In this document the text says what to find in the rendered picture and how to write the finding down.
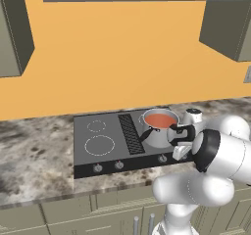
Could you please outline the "red marinara sauce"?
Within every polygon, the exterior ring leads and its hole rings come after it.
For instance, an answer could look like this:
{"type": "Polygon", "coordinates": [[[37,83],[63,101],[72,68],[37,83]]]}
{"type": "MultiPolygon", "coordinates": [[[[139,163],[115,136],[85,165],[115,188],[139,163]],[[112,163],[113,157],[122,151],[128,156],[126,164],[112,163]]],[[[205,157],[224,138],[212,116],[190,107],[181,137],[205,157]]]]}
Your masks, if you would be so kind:
{"type": "Polygon", "coordinates": [[[176,123],[173,117],[164,114],[151,114],[145,118],[145,121],[156,128],[168,128],[176,123]]]}

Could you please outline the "olive drawer front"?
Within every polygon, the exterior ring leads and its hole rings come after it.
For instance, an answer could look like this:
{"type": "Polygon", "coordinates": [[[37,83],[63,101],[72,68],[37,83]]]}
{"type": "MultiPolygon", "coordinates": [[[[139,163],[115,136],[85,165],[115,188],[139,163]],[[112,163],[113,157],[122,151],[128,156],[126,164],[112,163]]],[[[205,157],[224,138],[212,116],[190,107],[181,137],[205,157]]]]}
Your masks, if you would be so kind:
{"type": "Polygon", "coordinates": [[[143,186],[113,192],[98,194],[96,196],[96,207],[98,210],[122,204],[130,204],[132,202],[152,199],[152,187],[143,186]]]}
{"type": "Polygon", "coordinates": [[[0,232],[22,230],[44,224],[38,205],[0,211],[0,232]]]}
{"type": "Polygon", "coordinates": [[[92,196],[48,202],[41,206],[48,224],[80,219],[96,210],[92,196]]]}

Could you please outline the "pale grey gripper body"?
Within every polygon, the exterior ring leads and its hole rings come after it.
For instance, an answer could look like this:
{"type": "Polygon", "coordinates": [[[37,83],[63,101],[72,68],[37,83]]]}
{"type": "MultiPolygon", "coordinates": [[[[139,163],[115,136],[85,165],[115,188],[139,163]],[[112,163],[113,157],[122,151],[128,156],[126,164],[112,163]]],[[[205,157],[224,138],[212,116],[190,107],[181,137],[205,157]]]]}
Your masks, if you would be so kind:
{"type": "Polygon", "coordinates": [[[173,158],[180,161],[192,147],[191,142],[178,142],[173,151],[173,158]]]}

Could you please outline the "olive wall cupboard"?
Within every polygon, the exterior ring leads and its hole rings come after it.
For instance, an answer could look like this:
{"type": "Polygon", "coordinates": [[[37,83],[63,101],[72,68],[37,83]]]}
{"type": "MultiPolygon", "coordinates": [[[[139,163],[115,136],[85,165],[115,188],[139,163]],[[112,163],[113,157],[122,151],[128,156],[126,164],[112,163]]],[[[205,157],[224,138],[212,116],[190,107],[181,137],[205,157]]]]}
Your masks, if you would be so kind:
{"type": "Polygon", "coordinates": [[[33,51],[25,0],[0,0],[0,77],[22,75],[33,51]]]}
{"type": "Polygon", "coordinates": [[[237,62],[251,62],[251,0],[207,1],[199,41],[237,62]]]}

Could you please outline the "grey black hob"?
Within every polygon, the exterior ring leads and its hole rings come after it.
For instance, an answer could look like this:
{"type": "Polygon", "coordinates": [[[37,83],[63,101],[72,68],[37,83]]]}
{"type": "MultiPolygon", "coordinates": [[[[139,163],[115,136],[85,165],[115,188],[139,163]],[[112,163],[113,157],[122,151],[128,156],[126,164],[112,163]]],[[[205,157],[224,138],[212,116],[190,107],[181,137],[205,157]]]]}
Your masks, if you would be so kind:
{"type": "Polygon", "coordinates": [[[173,158],[174,147],[154,148],[139,140],[143,110],[119,111],[74,117],[74,179],[130,171],[148,167],[175,165],[192,161],[188,152],[180,161],[173,158]],[[165,155],[166,163],[158,157],[165,155]],[[115,163],[124,163],[116,169],[115,163]],[[103,166],[94,172],[97,164],[103,166]]]}

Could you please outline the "grey wall socket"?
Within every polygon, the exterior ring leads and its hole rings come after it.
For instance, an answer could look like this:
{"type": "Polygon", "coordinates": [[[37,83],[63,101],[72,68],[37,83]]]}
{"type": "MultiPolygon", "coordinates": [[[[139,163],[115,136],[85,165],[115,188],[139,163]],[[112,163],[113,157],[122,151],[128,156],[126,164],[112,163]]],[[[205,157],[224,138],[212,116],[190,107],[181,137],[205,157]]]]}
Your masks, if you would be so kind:
{"type": "Polygon", "coordinates": [[[248,67],[243,82],[244,83],[251,83],[251,66],[248,67]]]}

